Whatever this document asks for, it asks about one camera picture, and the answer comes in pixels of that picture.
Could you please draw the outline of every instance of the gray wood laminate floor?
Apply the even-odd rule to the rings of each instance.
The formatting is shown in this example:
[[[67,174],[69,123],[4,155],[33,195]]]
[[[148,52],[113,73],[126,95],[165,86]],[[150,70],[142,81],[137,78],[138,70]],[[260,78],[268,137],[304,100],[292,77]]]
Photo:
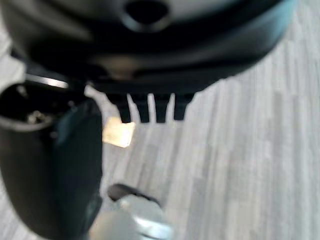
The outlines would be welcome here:
[[[177,240],[319,240],[319,25],[320,1],[301,0],[282,43],[199,93],[184,123],[138,124],[130,147],[105,145],[102,211],[110,209],[107,186],[123,182],[162,202]],[[23,73],[5,56],[8,45],[2,27],[0,87]],[[117,114],[88,92],[105,119]],[[0,240],[38,239],[1,183]]]

